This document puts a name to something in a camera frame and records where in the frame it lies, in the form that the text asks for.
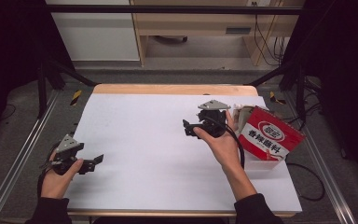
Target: hand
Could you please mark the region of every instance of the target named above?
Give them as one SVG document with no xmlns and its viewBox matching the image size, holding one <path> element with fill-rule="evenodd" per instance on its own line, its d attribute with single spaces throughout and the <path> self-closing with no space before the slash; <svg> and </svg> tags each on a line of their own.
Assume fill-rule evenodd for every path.
<svg viewBox="0 0 358 224">
<path fill-rule="evenodd" d="M 234 120 L 232 119 L 229 112 L 226 110 L 227 125 L 230 128 L 234 127 Z M 238 145 L 234 138 L 228 132 L 225 132 L 222 136 L 214 138 L 202 128 L 194 128 L 194 133 L 204 140 L 211 148 L 217 161 L 222 167 L 228 168 L 230 166 L 241 166 L 240 158 L 238 156 Z"/>
<path fill-rule="evenodd" d="M 54 156 L 55 151 L 50 156 L 51 161 L 53 161 Z M 62 199 L 69 187 L 69 184 L 75 174 L 80 170 L 82 164 L 82 159 L 77 160 L 64 175 L 57 175 L 54 170 L 49 170 L 43 180 L 42 192 L 40 196 L 43 198 Z"/>
<path fill-rule="evenodd" d="M 226 118 L 227 125 L 233 128 L 234 120 L 228 111 L 226 111 Z M 217 161 L 222 165 L 237 201 L 257 193 L 249 177 L 241 167 L 238 156 L 238 145 L 231 134 L 225 132 L 222 136 L 214 138 L 201 128 L 196 127 L 193 131 L 208 144 Z"/>
</svg>

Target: person's right hand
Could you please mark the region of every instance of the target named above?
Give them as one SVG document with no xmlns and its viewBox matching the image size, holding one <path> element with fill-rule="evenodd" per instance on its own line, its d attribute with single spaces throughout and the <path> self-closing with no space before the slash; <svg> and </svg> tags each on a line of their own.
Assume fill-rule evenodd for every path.
<svg viewBox="0 0 358 224">
<path fill-rule="evenodd" d="M 226 111 L 226 118 L 227 125 L 233 128 L 234 121 L 228 111 Z M 249 177 L 241 167 L 238 145 L 231 134 L 225 132 L 222 136 L 214 138 L 201 128 L 194 128 L 193 131 L 208 144 L 217 161 L 222 165 L 237 201 L 257 193 Z"/>
<path fill-rule="evenodd" d="M 234 127 L 234 120 L 229 112 L 226 110 L 227 125 L 230 128 Z M 228 132 L 225 132 L 222 136 L 214 138 L 201 128 L 194 128 L 194 133 L 204 140 L 211 148 L 217 161 L 223 168 L 229 168 L 231 166 L 241 166 L 240 158 L 238 155 L 238 145 L 234 138 Z"/>
</svg>

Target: person's left hand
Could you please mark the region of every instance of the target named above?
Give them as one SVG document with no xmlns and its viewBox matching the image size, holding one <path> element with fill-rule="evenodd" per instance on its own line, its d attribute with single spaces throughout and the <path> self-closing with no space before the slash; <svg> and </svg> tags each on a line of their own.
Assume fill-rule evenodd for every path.
<svg viewBox="0 0 358 224">
<path fill-rule="evenodd" d="M 51 161 L 54 159 L 55 154 L 55 152 L 51 154 Z M 75 174 L 80 170 L 82 164 L 83 160 L 78 159 L 64 175 L 57 175 L 52 169 L 49 170 L 43 180 L 40 197 L 62 199 L 72 181 L 72 178 L 74 178 Z"/>
</svg>

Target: black cable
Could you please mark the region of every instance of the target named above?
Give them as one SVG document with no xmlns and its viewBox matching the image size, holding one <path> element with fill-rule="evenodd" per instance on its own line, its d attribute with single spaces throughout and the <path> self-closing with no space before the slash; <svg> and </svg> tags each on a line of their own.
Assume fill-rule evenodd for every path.
<svg viewBox="0 0 358 224">
<path fill-rule="evenodd" d="M 306 110 L 305 110 L 306 115 L 307 115 L 307 113 L 310 112 L 311 110 L 317 109 L 317 108 L 318 108 L 317 106 L 320 106 L 320 104 L 321 104 L 321 103 L 316 103 L 315 105 L 313 105 L 313 106 L 311 106 L 310 108 L 306 109 Z M 295 122 L 295 121 L 298 120 L 298 119 L 300 119 L 300 116 L 297 116 L 296 118 L 294 118 L 294 119 L 288 121 L 288 123 L 289 123 L 289 124 L 290 124 L 290 123 L 293 123 L 293 122 Z"/>
<path fill-rule="evenodd" d="M 257 27 L 258 27 L 257 15 L 255 15 L 255 32 L 256 32 L 256 30 L 257 30 Z M 261 37 L 263 38 L 263 40 L 264 40 L 264 42 L 266 43 L 266 46 L 267 46 L 267 42 L 266 42 L 266 40 L 264 39 L 264 36 L 263 36 L 262 34 L 261 34 Z M 257 40 L 256 40 L 256 38 L 255 38 L 255 33 L 254 33 L 254 40 L 255 40 L 255 45 L 257 46 L 258 50 L 260 50 L 261 56 L 263 57 L 263 59 L 264 59 L 264 61 L 266 62 L 266 64 L 271 65 L 271 66 L 278 65 L 278 64 L 271 64 L 271 63 L 267 62 L 267 59 L 266 59 L 266 56 L 264 56 L 263 50 L 261 50 L 260 46 L 258 46 Z"/>
<path fill-rule="evenodd" d="M 317 111 L 317 110 L 319 110 L 319 109 L 321 109 L 322 108 L 322 106 L 318 103 L 318 104 L 316 104 L 315 105 L 315 107 L 313 107 L 312 109 L 308 109 L 307 110 L 307 115 L 306 116 L 311 116 L 311 115 L 313 115 L 313 113 L 315 112 L 315 111 Z M 291 123 L 293 123 L 295 120 L 298 120 L 299 119 L 299 116 L 296 116 L 296 117 L 291 117 L 291 118 L 284 118 L 284 119 L 282 119 L 282 120 L 286 120 L 286 119 L 290 119 L 291 121 L 287 121 L 288 123 L 289 122 L 291 122 Z"/>
<path fill-rule="evenodd" d="M 292 163 L 292 162 L 287 162 L 286 165 L 292 165 L 292 166 L 297 166 L 297 167 L 300 167 L 300 168 L 303 168 L 305 169 L 306 171 L 310 172 L 311 174 L 313 174 L 318 180 L 319 182 L 321 183 L 321 186 L 322 186 L 322 193 L 319 197 L 317 198 L 310 198 L 310 197 L 307 197 L 307 196 L 303 196 L 299 191 L 297 191 L 297 193 L 299 194 L 298 196 L 305 199 L 305 200 L 308 200 L 308 201 L 312 201 L 312 202 L 319 202 L 325 195 L 325 187 L 324 187 L 324 182 L 322 181 L 322 179 L 315 173 L 313 172 L 310 168 L 304 166 L 304 165 L 301 165 L 301 164 L 297 164 L 297 163 Z"/>
<path fill-rule="evenodd" d="M 308 97 L 312 96 L 312 95 L 317 95 L 318 93 L 316 92 L 311 92 L 311 93 L 308 93 L 306 96 L 304 96 L 304 100 L 307 100 Z"/>
<path fill-rule="evenodd" d="M 17 107 L 14 105 L 10 105 L 10 106 L 13 107 L 13 111 L 11 111 L 11 113 L 9 115 L 7 115 L 6 117 L 1 118 L 1 120 L 10 118 L 14 114 L 14 112 L 16 112 Z"/>
<path fill-rule="evenodd" d="M 51 162 L 50 162 L 51 154 L 53 153 L 54 149 L 58 147 L 59 144 L 60 144 L 60 142 L 57 142 L 56 144 L 54 144 L 51 147 L 51 149 L 48 153 L 48 156 L 46 157 L 45 163 L 40 166 L 40 168 L 43 170 L 37 179 L 37 198 L 40 198 L 40 195 L 42 194 L 42 185 L 43 185 L 43 180 L 45 179 L 46 174 L 48 173 L 48 171 L 50 171 L 52 169 Z"/>
<path fill-rule="evenodd" d="M 279 37 L 275 37 L 274 41 L 274 57 L 278 60 L 278 65 L 281 66 L 283 58 L 283 46 L 284 46 L 284 37 L 281 37 L 281 44 L 279 53 L 276 52 L 277 42 Z"/>
<path fill-rule="evenodd" d="M 305 123 L 306 123 L 306 121 L 303 120 L 303 122 L 301 123 L 300 127 L 298 128 L 299 131 L 301 131 L 305 127 Z"/>
<path fill-rule="evenodd" d="M 283 61 L 283 50 L 284 50 L 284 36 L 281 37 L 281 48 L 280 48 L 280 55 L 279 55 L 279 65 L 281 66 L 282 61 Z"/>
<path fill-rule="evenodd" d="M 214 124 L 220 126 L 220 127 L 223 128 L 223 129 L 225 129 L 226 132 L 228 132 L 228 133 L 234 138 L 234 140 L 237 142 L 238 150 L 240 151 L 241 167 L 242 167 L 242 168 L 245 168 L 245 152 L 244 152 L 243 146 L 242 146 L 240 140 L 238 139 L 237 135 L 235 134 L 234 130 L 232 130 L 231 127 L 228 126 L 227 124 L 226 124 L 226 125 L 222 125 L 221 123 L 219 123 L 219 122 L 217 122 L 216 120 L 211 119 L 211 118 L 209 118 L 209 117 L 203 117 L 203 118 L 204 118 L 204 119 L 207 119 L 208 121 L 213 122 Z"/>
</svg>

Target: gray carpet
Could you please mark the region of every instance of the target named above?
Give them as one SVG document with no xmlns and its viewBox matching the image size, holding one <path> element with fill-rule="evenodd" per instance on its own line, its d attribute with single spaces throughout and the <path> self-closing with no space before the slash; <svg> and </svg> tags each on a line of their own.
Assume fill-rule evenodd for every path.
<svg viewBox="0 0 358 224">
<path fill-rule="evenodd" d="M 226 83 L 241 84 L 260 77 L 265 72 L 244 73 L 239 71 L 106 71 L 98 72 L 82 71 L 86 77 L 97 82 L 103 83 Z M 33 213 L 36 203 L 36 180 L 40 173 L 38 166 L 43 163 L 51 145 L 59 141 L 66 133 L 76 130 L 75 124 L 79 122 L 82 109 L 84 108 L 92 88 L 67 78 L 68 85 L 61 91 L 58 103 L 44 127 L 39 139 L 36 142 L 34 151 L 31 153 L 24 169 L 11 191 L 7 202 L 4 205 L 0 218 L 14 217 L 27 218 Z M 277 99 L 284 99 L 276 86 L 276 80 L 271 80 L 258 88 L 270 108 L 278 116 L 290 119 L 295 115 L 289 105 L 272 103 L 269 100 L 270 91 L 274 91 Z M 32 82 L 14 90 L 8 103 L 16 106 L 16 111 L 12 116 L 0 122 L 0 184 L 6 176 L 8 169 L 25 142 L 26 137 L 33 128 L 37 115 L 37 88 L 36 83 Z M 70 106 L 73 94 L 76 90 L 82 90 L 79 101 L 75 106 Z M 308 98 L 311 106 L 317 103 L 314 96 Z M 10 114 L 12 106 L 7 107 L 7 114 Z M 328 163 L 345 200 L 348 203 L 357 223 L 358 223 L 358 166 L 355 161 L 343 160 L 340 156 L 338 144 L 332 131 L 323 115 L 315 111 L 307 118 L 307 127 L 312 133 L 312 137 L 322 151 L 323 157 Z M 299 163 L 315 170 L 314 164 L 310 159 L 310 154 L 305 146 L 301 144 L 294 150 L 288 161 Z M 295 187 L 304 196 L 318 197 L 321 187 L 317 179 L 296 167 L 289 168 Z M 285 223 L 341 223 L 337 218 L 328 195 L 319 202 L 310 202 L 300 198 L 303 212 L 294 217 L 285 218 Z M 74 217 L 75 220 L 85 220 L 83 217 Z"/>
</svg>

